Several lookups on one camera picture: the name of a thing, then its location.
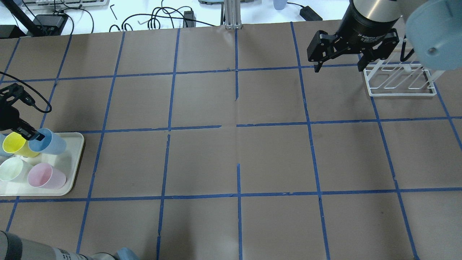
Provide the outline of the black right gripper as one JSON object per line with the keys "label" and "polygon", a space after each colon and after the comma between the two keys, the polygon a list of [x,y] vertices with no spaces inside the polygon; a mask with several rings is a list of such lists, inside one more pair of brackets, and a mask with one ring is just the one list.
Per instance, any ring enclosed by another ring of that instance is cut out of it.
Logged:
{"label": "black right gripper", "polygon": [[315,73],[342,55],[361,54],[358,72],[376,60],[388,59],[400,41],[394,28],[399,17],[396,0],[351,0],[336,33],[317,31],[307,47]]}

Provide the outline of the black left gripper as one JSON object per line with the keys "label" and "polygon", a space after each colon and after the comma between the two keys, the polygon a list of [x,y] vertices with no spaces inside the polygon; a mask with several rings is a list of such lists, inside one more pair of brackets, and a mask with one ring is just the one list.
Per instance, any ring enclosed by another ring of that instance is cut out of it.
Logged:
{"label": "black left gripper", "polygon": [[13,106],[19,100],[33,106],[33,98],[22,85],[13,83],[1,89],[0,130],[12,130],[25,140],[43,140],[45,135],[20,118],[18,109]]}

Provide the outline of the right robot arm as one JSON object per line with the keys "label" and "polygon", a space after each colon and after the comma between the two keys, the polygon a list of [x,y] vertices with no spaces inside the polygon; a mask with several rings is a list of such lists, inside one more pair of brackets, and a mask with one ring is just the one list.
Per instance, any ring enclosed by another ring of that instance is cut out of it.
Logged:
{"label": "right robot arm", "polygon": [[307,47],[315,72],[342,55],[361,54],[357,67],[364,70],[390,57],[400,41],[394,28],[404,19],[405,39],[421,64],[432,70],[461,67],[460,0],[351,0],[339,29],[330,35],[317,31]]}

